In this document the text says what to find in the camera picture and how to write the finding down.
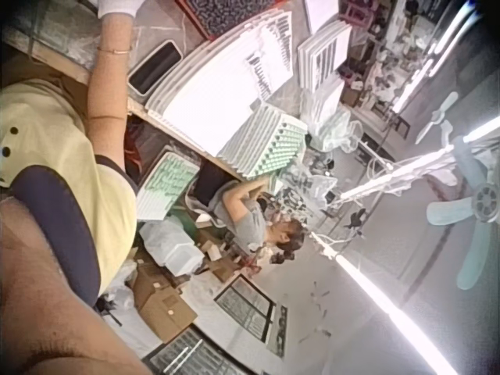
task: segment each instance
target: hand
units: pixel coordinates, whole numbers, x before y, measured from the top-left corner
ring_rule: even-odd
[[[95,0],[98,1],[98,18],[110,13],[126,13],[135,17],[145,0]]]
[[[264,188],[267,188],[269,186],[269,181],[270,181],[270,176],[268,174],[261,176],[257,179],[257,181],[261,182]]]

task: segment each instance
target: light fixture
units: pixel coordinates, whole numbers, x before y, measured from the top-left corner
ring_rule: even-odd
[[[323,246],[323,254],[335,259],[337,263],[348,273],[350,277],[369,295],[377,306],[384,311],[398,328],[402,335],[425,359],[429,366],[438,375],[456,375],[457,372],[446,358],[439,352],[438,348],[425,335],[424,332],[413,322],[402,310],[386,296],[368,277],[363,275],[352,263],[343,255],[333,250],[317,234],[311,233],[312,237]]]
[[[401,97],[399,97],[398,101],[394,104],[394,107],[392,107],[392,111],[394,113],[400,113],[403,105],[406,103],[408,100],[409,96],[412,94],[412,92],[415,90],[415,88],[419,85],[419,83],[422,81],[422,79],[425,77],[427,74],[427,71],[430,69],[430,66],[434,62],[433,59],[428,59],[426,63],[423,65],[423,68],[414,75],[414,78],[412,81],[406,85],[405,90],[403,91]]]
[[[475,130],[472,130],[469,134],[467,134],[463,141],[465,143],[470,143],[481,139],[482,137],[490,134],[491,132],[500,129],[500,116],[494,118],[491,121],[488,121],[484,125],[481,125]],[[422,155],[417,160],[410,162],[404,166],[399,167],[394,172],[385,174],[381,177],[374,178],[373,180],[368,181],[366,184],[355,187],[349,191],[346,191],[341,194],[341,199],[349,199],[353,198],[356,195],[364,194],[366,195],[368,192],[371,192],[375,188],[379,188],[389,182],[393,177],[400,177],[407,173],[411,173],[412,171],[421,168],[429,163],[432,163],[436,160],[439,160],[445,154],[453,151],[453,145],[447,145],[436,152],[431,152],[430,154]]]
[[[432,45],[430,45],[430,48],[429,48],[429,51],[427,51],[427,54],[432,55],[437,46],[438,46],[438,43],[436,41],[433,42]]]
[[[460,31],[456,34],[456,36],[453,38],[452,42],[446,48],[445,53],[441,56],[439,61],[436,63],[436,65],[432,68],[432,70],[429,73],[429,77],[433,77],[441,68],[441,66],[445,63],[446,59],[448,58],[448,55],[450,52],[453,50],[455,45],[459,42],[460,38],[480,19],[480,15],[478,12],[474,12],[469,19],[463,24],[462,28]]]
[[[478,127],[477,129],[472,130],[469,134],[467,134],[463,141],[465,143],[470,143],[481,139],[482,137],[490,134],[491,132],[500,128],[500,116],[494,118],[491,121],[485,123],[485,125]]]
[[[459,12],[456,14],[452,23],[450,23],[450,26],[448,27],[448,29],[446,29],[441,40],[437,43],[437,46],[434,50],[434,53],[436,55],[440,54],[443,51],[443,49],[445,49],[445,46],[448,43],[449,39],[452,37],[455,29],[473,10],[474,10],[474,5],[471,1],[468,1],[464,5],[462,5],[462,8],[460,8]]]

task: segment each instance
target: woman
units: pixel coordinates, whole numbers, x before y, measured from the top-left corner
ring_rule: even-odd
[[[209,203],[209,209],[234,234],[234,241],[247,254],[267,244],[285,252],[299,250],[305,231],[297,220],[266,224],[257,198],[269,184],[268,177],[223,185]]]

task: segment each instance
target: fan blade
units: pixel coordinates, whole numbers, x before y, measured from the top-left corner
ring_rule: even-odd
[[[427,221],[432,225],[458,223],[472,215],[471,197],[451,202],[432,202],[427,206]]]
[[[453,125],[448,120],[441,123],[441,147],[448,147],[450,144],[450,134],[453,132]]]
[[[453,155],[456,159],[456,165],[470,187],[475,189],[485,183],[488,170],[474,158],[470,147],[463,143],[462,138],[457,138],[453,144],[455,146]]]
[[[423,138],[427,135],[427,133],[429,133],[429,130],[432,128],[432,126],[434,125],[434,123],[432,121],[430,121],[420,132],[419,132],[419,135],[416,136],[416,140],[415,140],[415,145],[418,145],[422,140]]]
[[[450,92],[450,95],[441,103],[439,110],[442,112],[448,111],[457,100],[459,100],[459,93],[456,91]]]
[[[496,226],[496,224],[476,222],[476,229],[472,236],[469,252],[456,278],[456,286],[459,289],[468,291],[479,280],[479,276],[482,274],[486,259],[488,258],[491,242],[496,242],[491,236],[494,229],[493,226]]]
[[[429,174],[448,186],[456,186],[459,182],[451,170],[433,170]]]

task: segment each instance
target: plastic bag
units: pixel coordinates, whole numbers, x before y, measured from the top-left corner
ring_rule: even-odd
[[[177,218],[146,223],[140,233],[151,257],[174,276],[191,274],[203,262],[204,254],[184,232]]]
[[[134,307],[134,293],[125,285],[113,288],[105,299],[112,302],[117,310],[128,310]]]
[[[166,260],[180,246],[195,243],[174,219],[169,217],[161,222],[149,222],[140,230],[146,250],[159,266],[165,266]]]
[[[342,144],[349,144],[349,138],[358,126],[357,123],[349,123],[350,118],[351,112],[343,105],[339,105],[337,112],[321,128],[311,132],[311,147],[321,152],[330,152]]]
[[[113,289],[125,286],[125,281],[128,280],[130,275],[135,271],[137,267],[137,263],[133,260],[128,259],[123,262],[115,277],[111,280],[111,283],[109,283],[108,287],[106,288],[106,293],[111,293],[113,292]]]
[[[306,166],[294,160],[281,170],[280,180],[297,191],[306,201],[319,209],[327,207],[326,195],[335,187],[338,179],[329,176],[313,176]]]

